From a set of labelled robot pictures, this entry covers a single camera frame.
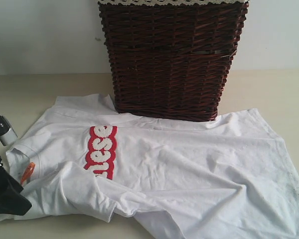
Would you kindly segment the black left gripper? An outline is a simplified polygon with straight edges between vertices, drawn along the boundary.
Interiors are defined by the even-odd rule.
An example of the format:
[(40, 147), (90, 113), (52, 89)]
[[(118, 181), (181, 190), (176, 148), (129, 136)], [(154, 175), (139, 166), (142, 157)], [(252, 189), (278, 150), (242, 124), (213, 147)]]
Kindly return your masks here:
[(24, 216), (32, 204), (21, 195), (23, 187), (2, 166), (0, 157), (0, 214)]

